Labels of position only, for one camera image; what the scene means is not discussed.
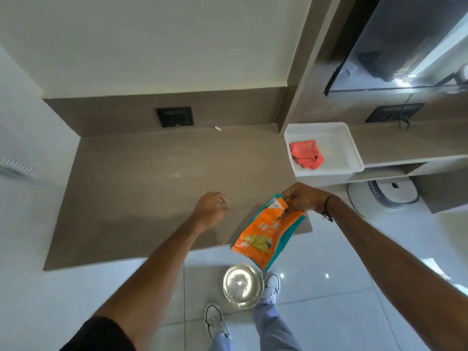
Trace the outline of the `white right shoe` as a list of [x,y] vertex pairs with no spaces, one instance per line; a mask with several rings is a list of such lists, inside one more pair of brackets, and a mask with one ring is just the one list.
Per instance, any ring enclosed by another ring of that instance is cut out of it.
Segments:
[[275,272],[269,272],[264,275],[264,288],[263,293],[260,298],[261,304],[276,304],[278,301],[280,288],[281,288],[281,278]]

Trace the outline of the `white plastic tray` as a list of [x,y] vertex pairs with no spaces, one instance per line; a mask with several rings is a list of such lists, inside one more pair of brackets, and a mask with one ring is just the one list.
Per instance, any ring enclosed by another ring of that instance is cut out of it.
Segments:
[[[343,122],[336,123],[290,123],[283,135],[289,161],[296,177],[344,176],[365,169],[354,139]],[[319,168],[303,168],[293,158],[290,143],[316,140],[325,162]]]

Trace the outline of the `person's right hand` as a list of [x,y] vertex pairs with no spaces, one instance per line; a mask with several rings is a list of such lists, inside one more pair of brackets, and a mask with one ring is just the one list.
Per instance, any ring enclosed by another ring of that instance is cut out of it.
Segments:
[[295,183],[283,191],[282,194],[295,194],[299,211],[314,211],[319,214],[322,214],[325,199],[333,195],[304,183]]

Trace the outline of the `person's left forearm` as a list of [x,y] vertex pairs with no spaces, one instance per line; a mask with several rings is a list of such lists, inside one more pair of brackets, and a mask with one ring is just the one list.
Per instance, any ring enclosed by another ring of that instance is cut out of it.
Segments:
[[95,316],[116,322],[136,351],[148,351],[164,320],[180,271],[196,238],[208,228],[189,219],[98,308]]

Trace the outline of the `person's left hand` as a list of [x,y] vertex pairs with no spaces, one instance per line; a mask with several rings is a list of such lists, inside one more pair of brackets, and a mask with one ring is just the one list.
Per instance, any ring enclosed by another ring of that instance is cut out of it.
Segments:
[[210,192],[204,194],[193,209],[189,221],[198,234],[214,228],[224,217],[213,214],[210,210]]

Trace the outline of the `folded red cloth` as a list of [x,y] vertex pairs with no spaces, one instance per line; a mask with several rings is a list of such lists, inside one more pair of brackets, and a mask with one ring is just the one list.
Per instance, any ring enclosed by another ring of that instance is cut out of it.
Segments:
[[325,158],[315,139],[289,144],[292,157],[305,169],[316,170],[325,163]]

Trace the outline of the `white shoe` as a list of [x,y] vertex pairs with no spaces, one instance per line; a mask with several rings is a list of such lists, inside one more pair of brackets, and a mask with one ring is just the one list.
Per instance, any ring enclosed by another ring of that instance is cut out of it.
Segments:
[[221,336],[229,339],[231,338],[223,314],[216,303],[211,302],[206,306],[204,322],[208,337],[211,341]]
[[260,298],[261,304],[276,304],[278,301],[280,288],[281,288],[281,278],[275,272],[269,272],[264,275],[264,288],[263,293]]

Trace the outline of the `white under-counter shelf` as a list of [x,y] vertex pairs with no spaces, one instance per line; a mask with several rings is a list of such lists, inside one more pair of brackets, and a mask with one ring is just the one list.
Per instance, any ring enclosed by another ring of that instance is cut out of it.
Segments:
[[459,157],[436,158],[435,160],[421,163],[365,167],[362,172],[346,175],[297,177],[296,181],[312,187],[325,187],[356,182],[441,174],[465,169],[467,167],[468,155],[465,155]]

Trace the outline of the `black wristband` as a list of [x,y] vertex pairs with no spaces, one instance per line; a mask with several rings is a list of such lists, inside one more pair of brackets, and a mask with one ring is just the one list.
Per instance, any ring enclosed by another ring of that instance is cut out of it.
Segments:
[[323,211],[322,211],[322,216],[324,219],[328,220],[329,222],[334,222],[334,218],[333,216],[330,214],[329,212],[329,209],[328,209],[328,205],[330,203],[330,200],[333,200],[333,199],[338,199],[338,200],[341,200],[341,198],[339,198],[338,196],[336,195],[330,195],[328,196],[325,201],[324,201],[324,206],[323,206]]

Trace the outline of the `light blue jeans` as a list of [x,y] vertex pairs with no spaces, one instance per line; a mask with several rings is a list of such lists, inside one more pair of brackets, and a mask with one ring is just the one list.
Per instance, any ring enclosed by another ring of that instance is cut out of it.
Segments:
[[[302,351],[299,342],[280,316],[276,304],[260,302],[254,307],[254,322],[261,351]],[[236,351],[232,338],[216,337],[209,351]]]

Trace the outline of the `black wall socket with plug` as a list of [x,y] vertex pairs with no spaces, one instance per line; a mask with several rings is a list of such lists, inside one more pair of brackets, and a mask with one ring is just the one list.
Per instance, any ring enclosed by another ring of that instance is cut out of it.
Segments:
[[424,103],[378,106],[371,115],[366,118],[365,123],[408,121],[424,106]]

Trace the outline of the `person's right forearm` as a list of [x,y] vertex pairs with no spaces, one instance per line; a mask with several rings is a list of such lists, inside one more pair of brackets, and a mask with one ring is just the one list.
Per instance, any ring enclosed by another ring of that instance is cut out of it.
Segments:
[[431,351],[468,351],[468,296],[342,200],[330,214],[379,289]]

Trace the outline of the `orange and teal snack packet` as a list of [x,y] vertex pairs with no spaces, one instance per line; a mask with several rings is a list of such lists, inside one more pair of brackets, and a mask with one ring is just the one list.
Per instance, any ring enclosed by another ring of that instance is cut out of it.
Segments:
[[267,272],[306,219],[305,211],[286,213],[289,200],[274,195],[238,234],[230,249]]

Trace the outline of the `black shirt sleeve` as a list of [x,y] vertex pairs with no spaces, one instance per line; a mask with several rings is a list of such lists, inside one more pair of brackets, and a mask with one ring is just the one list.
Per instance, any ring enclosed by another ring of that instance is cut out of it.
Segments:
[[91,317],[59,351],[136,351],[130,338],[113,320]]

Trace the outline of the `white ribbed vent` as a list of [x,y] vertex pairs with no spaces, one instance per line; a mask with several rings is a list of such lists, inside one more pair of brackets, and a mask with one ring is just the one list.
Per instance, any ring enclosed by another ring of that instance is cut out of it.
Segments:
[[0,175],[9,178],[36,178],[38,172],[23,162],[0,157]]

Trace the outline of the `black flat screen television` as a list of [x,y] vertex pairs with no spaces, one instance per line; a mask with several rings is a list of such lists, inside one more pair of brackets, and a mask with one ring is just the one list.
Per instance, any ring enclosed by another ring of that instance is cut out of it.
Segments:
[[324,94],[468,91],[468,0],[356,0]]

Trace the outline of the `white left shoe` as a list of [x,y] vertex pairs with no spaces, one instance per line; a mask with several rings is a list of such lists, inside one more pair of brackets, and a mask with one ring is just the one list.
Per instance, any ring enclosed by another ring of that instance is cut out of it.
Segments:
[[231,338],[223,314],[216,303],[211,302],[206,306],[204,322],[208,337],[211,341],[221,336],[229,339]]

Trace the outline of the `white robot vacuum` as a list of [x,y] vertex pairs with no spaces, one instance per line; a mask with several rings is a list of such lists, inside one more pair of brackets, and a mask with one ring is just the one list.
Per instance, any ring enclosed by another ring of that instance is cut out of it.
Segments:
[[378,219],[417,203],[420,194],[409,177],[349,183],[353,208],[365,219]]

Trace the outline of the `clear glass bowl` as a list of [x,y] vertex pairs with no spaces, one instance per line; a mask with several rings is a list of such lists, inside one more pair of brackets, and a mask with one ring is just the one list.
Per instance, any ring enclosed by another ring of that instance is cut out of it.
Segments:
[[241,311],[252,309],[263,295],[263,273],[248,264],[231,265],[223,277],[222,288],[233,308]]

